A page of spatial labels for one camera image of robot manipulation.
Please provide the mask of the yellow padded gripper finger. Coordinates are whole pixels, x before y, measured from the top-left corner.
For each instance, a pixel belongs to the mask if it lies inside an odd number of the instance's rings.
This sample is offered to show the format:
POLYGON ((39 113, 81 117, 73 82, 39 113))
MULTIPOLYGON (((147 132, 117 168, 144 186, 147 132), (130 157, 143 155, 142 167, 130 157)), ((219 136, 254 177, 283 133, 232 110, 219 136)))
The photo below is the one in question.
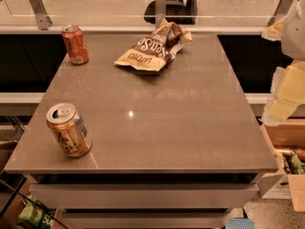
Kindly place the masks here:
POLYGON ((261 121, 278 126, 286 121, 305 101, 305 62, 297 61, 286 69, 277 67, 261 121))
POLYGON ((267 30, 265 30, 261 37, 270 41, 280 41, 281 34, 283 32, 284 23, 286 22, 287 17, 284 16, 274 22, 267 30))

